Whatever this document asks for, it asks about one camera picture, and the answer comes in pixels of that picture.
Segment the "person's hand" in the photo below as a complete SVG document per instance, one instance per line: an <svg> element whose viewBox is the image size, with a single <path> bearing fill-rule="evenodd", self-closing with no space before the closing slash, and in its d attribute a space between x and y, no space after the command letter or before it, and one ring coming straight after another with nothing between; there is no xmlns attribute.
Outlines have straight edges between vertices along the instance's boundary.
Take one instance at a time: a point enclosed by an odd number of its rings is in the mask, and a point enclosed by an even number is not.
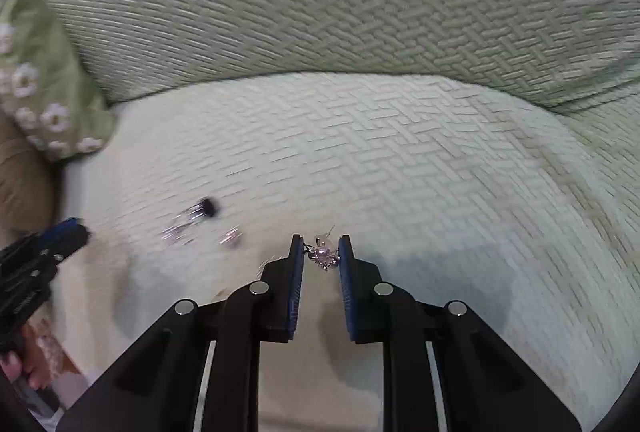
<svg viewBox="0 0 640 432"><path fill-rule="evenodd" d="M47 388L52 381L46 356L38 345L26 348L23 358L15 352L2 355L1 367L9 382L23 377L34 390Z"/></svg>

